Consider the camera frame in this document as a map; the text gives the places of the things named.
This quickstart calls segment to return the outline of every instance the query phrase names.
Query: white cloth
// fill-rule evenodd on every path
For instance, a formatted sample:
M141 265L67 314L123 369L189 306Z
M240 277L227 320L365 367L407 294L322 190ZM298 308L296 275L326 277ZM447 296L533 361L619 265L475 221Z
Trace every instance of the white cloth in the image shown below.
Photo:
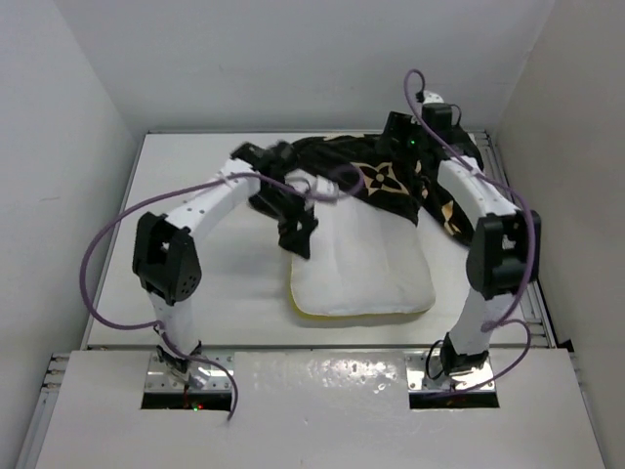
M410 221L349 198L317 203L311 259L293 256L291 295L300 313L350 317L420 313L436 294Z

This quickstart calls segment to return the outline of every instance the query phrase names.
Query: yellow fabric edge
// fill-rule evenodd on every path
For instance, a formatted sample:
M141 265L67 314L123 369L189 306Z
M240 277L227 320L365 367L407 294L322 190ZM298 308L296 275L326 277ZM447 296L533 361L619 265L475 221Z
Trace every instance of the yellow fabric edge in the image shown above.
M353 320L357 318L371 318L371 317L387 318L387 317L399 317L399 316L402 316L402 317L417 316L417 315L423 315L424 313L428 312L432 308L431 306L430 308L427 308L422 311L415 311L414 313L362 313L361 315L349 315L349 316L322 316L322 315L315 315L313 313L306 313L298 306L297 302L295 301L295 295L293 294L293 254L291 254L290 261L291 262L289 263L289 275L287 278L289 302L291 303L291 306L293 307L293 310L295 311L295 313L300 318L303 318L305 320Z

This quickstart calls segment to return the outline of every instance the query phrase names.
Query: white wall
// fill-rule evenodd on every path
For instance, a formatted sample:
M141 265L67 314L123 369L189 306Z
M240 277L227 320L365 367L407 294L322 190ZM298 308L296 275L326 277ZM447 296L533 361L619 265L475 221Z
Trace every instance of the white wall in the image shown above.
M0 0L0 104L0 468L9 468L50 355L80 345L80 257L119 206L136 144L52 0Z
M553 0L56 0L133 131L381 128L423 68L499 119Z
M609 467L625 467L625 2L562 0L499 145L544 222L541 281L572 339Z

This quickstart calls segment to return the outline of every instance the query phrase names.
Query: black garment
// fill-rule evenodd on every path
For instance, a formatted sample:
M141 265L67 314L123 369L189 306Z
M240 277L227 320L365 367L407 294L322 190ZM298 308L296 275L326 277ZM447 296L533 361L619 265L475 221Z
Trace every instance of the black garment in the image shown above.
M461 154L483 163L478 148L459 126L442 136ZM364 174L365 187L356 197L388 210L417 225L421 206L454 238L468 245L473 236L469 219L451 194L437 183L440 162L448 159L445 150L422 129L405 149L381 154L376 150L380 135L309 137L293 144L300 167L311 174L335 181L342 190L352 187L357 177L337 174L337 166L352 164Z

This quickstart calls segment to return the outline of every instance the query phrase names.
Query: white table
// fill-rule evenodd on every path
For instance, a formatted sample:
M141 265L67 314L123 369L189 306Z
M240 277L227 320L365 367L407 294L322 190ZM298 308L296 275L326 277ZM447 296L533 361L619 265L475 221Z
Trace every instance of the white table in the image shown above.
M492 349L495 371L517 353ZM230 423L141 410L148 360L74 352L37 469L604 467L565 350L530 351L499 408L462 410L410 410L400 352L239 353Z
M131 181L126 206L150 196L202 183L214 176L229 153L245 141L267 146L312 134L161 134L147 135ZM164 212L181 203L170 200L151 207ZM131 271L135 227L141 214L121 224L107 271L99 311L110 320L153 320L146 293ZM428 346L442 338L462 310L468 283L466 248L449 238L425 210L418 234L434 286L436 304L420 316L306 320L287 301L288 254L277 247L276 222L246 206L231 213L198 246L203 278L195 292L195 324L209 347L358 347ZM240 266L247 271L240 274ZM122 332L94 323L91 346L156 344L151 330ZM524 343L515 326L495 331L493 345Z

